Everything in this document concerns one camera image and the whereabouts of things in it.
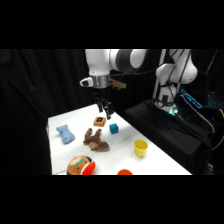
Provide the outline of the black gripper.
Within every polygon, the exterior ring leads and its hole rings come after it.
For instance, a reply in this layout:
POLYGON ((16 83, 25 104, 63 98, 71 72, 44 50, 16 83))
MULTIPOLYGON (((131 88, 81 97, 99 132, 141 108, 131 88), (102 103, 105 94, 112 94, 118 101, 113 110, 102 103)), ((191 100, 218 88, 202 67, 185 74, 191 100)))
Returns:
MULTIPOLYGON (((95 99, 98 101, 97 105, 99 108, 99 112, 103 112, 103 104, 102 101, 107 101, 109 99, 109 89, 108 88, 95 88, 94 89, 95 99)), ((107 119, 111 119, 111 114, 113 112, 113 107, 111 102, 105 102, 104 110, 106 112, 107 119)))

